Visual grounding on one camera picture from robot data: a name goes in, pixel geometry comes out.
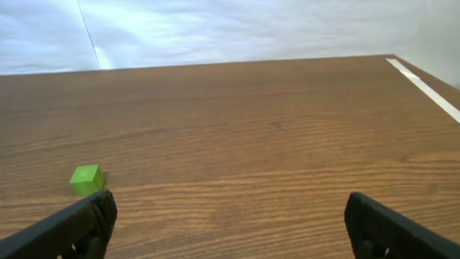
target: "cube top face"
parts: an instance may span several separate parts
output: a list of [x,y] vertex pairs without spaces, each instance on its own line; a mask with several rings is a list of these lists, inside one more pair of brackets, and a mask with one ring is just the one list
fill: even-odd
[[99,165],[78,166],[73,174],[70,183],[82,183],[93,181],[94,176],[99,170]]

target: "brown wooden surface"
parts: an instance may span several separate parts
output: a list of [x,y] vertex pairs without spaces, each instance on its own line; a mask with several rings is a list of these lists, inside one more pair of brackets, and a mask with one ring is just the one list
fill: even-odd
[[352,258],[351,191],[460,242],[460,125],[383,56],[4,76],[0,120],[0,238],[98,163],[107,258]]

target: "wooden table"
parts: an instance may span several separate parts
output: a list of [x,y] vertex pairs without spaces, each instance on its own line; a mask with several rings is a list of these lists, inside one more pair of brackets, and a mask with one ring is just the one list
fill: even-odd
[[460,125],[385,58],[0,77],[0,238],[98,163],[107,258],[352,258],[351,191],[460,242]]

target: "wood grain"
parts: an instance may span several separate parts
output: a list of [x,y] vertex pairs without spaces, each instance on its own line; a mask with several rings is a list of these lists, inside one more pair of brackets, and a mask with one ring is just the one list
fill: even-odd
[[107,258],[352,258],[351,191],[460,242],[460,125],[385,58],[0,77],[0,238],[98,163]]

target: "small green toy block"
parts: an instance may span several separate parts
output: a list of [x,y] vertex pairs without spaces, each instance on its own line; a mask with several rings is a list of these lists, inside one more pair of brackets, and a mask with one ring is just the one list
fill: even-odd
[[99,165],[83,165],[77,167],[70,184],[77,195],[88,196],[102,190],[105,179]]

